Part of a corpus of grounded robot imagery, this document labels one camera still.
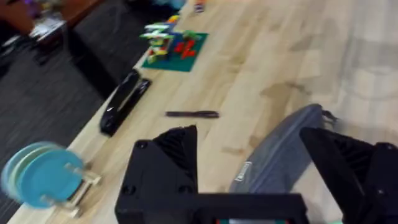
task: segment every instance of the blue plates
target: blue plates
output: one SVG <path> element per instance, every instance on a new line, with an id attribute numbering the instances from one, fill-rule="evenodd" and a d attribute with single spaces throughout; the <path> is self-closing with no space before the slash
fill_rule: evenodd
<path id="1" fill-rule="evenodd" d="M 83 168 L 83 161 L 66 150 L 45 152 L 36 157 L 17 179 L 17 190 L 22 201 L 37 208 L 52 205 L 41 200 L 46 195 L 57 202 L 64 202 L 79 187 L 82 176 L 65 168 L 66 164 Z"/>
<path id="2" fill-rule="evenodd" d="M 9 188 L 8 188 L 8 182 L 10 175 L 12 171 L 14 170 L 15 166 L 18 164 L 19 161 L 21 161 L 22 158 L 24 158 L 26 155 L 34 151 L 35 149 L 42 147 L 44 145 L 51 144 L 51 142 L 37 142 L 33 143 L 29 146 L 26 146 L 25 148 L 21 149 L 19 152 L 17 152 L 14 156 L 11 157 L 11 159 L 7 162 L 7 164 L 4 166 L 2 172 L 1 172 L 1 188 L 2 190 L 8 194 Z"/>
<path id="3" fill-rule="evenodd" d="M 16 199 L 18 202 L 21 201 L 21 198 L 19 196 L 18 190 L 17 190 L 17 179 L 22 173 L 22 171 L 25 169 L 25 167 L 32 162 L 36 157 L 39 155 L 52 150 L 52 145 L 46 145 L 42 147 L 38 147 L 37 149 L 33 150 L 30 152 L 28 155 L 23 157 L 18 164 L 15 166 L 15 168 L 12 170 L 11 175 L 9 176 L 8 179 L 8 193 L 9 195 Z"/>

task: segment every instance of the floor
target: floor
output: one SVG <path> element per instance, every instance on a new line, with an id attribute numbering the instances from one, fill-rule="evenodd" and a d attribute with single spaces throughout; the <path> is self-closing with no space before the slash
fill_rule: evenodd
<path id="1" fill-rule="evenodd" d="M 147 49 L 146 41 L 138 38 L 143 25 L 156 19 L 108 1 L 76 30 L 119 81 Z M 103 103 L 68 61 L 66 51 L 42 67 L 33 56 L 22 51 L 0 77 L 0 167 L 20 148 L 36 141 L 69 145 Z M 18 208 L 18 203 L 0 193 L 0 223 L 6 223 Z"/>

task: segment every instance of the black stapler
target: black stapler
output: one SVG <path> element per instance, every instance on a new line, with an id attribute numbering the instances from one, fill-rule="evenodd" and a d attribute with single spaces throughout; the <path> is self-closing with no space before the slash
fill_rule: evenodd
<path id="1" fill-rule="evenodd" d="M 149 79 L 141 78 L 136 69 L 127 75 L 113 95 L 99 122 L 99 128 L 103 134 L 113 136 L 151 83 L 152 81 Z"/>

